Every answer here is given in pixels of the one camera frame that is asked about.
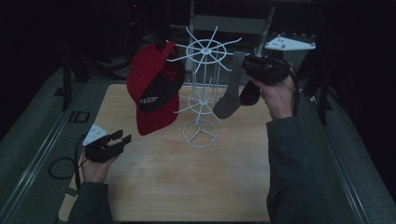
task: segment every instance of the wooden table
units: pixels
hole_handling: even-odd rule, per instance
[[[180,95],[191,95],[191,88],[183,87]],[[186,107],[187,99],[180,97],[180,109]],[[188,109],[172,125],[140,136],[126,86],[109,86],[95,123],[109,133],[132,134],[132,143],[112,164],[106,180],[115,220],[269,220],[265,122],[270,116],[263,100],[240,107],[222,122],[203,115],[218,131],[209,147],[192,147],[183,139],[183,127],[196,118]],[[70,187],[76,188],[74,180]],[[67,220],[74,201],[65,195],[60,220]]]

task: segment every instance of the cap brim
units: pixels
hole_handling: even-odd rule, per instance
[[[140,135],[147,135],[173,123],[179,110],[179,96],[175,96],[164,106],[151,113],[136,109],[136,124]]]

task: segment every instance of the long sleeve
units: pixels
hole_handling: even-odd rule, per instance
[[[314,172],[316,162],[297,118],[267,123],[270,190],[267,208],[272,223],[332,223]]]
[[[108,204],[108,185],[83,182],[67,223],[113,223],[113,217]]]

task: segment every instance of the person's arm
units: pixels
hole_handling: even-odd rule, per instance
[[[108,185],[104,182],[107,171],[116,158],[104,163],[90,160],[84,162],[82,165],[84,182],[78,191],[67,223],[113,223],[113,216],[108,204]]]
[[[307,146],[299,121],[292,114],[293,83],[290,77],[262,89],[272,121],[267,123],[270,190],[267,209],[272,223],[332,223],[332,215],[318,180],[317,160]]]

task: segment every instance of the red cap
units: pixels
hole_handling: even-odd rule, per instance
[[[178,91],[185,68],[174,42],[153,44],[139,51],[132,61],[127,89],[136,104],[137,130],[146,135],[173,123],[179,110]]]

